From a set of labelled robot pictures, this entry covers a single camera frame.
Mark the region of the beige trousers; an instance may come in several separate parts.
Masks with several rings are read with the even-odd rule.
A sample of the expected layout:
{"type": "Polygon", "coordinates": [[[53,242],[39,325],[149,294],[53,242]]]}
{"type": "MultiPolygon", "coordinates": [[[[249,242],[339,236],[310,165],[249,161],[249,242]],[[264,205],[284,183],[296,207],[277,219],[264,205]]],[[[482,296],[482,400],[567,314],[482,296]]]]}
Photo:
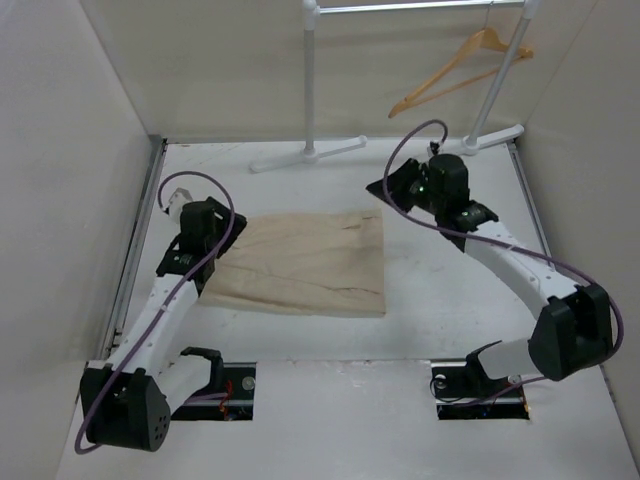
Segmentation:
{"type": "Polygon", "coordinates": [[[249,219],[216,263],[202,305],[285,315],[386,313],[380,209],[249,219]]]}

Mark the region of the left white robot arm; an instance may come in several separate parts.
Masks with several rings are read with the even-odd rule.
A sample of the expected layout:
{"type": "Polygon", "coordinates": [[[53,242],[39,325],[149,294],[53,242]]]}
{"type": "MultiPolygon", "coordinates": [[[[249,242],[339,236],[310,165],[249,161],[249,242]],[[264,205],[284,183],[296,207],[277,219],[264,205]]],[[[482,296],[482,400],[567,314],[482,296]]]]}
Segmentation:
{"type": "Polygon", "coordinates": [[[212,197],[174,201],[166,211],[176,217],[179,232],[156,269],[142,312],[105,363],[82,375],[79,454],[103,445],[155,452],[178,409],[197,395],[223,398],[228,392],[219,351],[173,351],[171,345],[247,219],[212,197]]]}

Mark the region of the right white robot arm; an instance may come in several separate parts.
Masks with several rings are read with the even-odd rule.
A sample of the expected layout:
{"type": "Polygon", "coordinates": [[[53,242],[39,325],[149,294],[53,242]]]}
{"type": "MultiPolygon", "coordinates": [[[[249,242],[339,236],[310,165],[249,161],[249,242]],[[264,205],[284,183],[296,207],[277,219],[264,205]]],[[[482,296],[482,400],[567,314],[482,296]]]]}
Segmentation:
{"type": "Polygon", "coordinates": [[[402,215],[413,208],[431,214],[435,230],[490,270],[534,317],[529,337],[489,343],[454,373],[436,372],[445,397],[480,403],[513,390],[514,376],[559,382],[608,360],[619,343],[606,290],[593,280],[579,284],[566,267],[516,242],[497,214],[471,198],[468,178],[460,157],[438,154],[427,162],[411,158],[366,187],[402,215]]]}

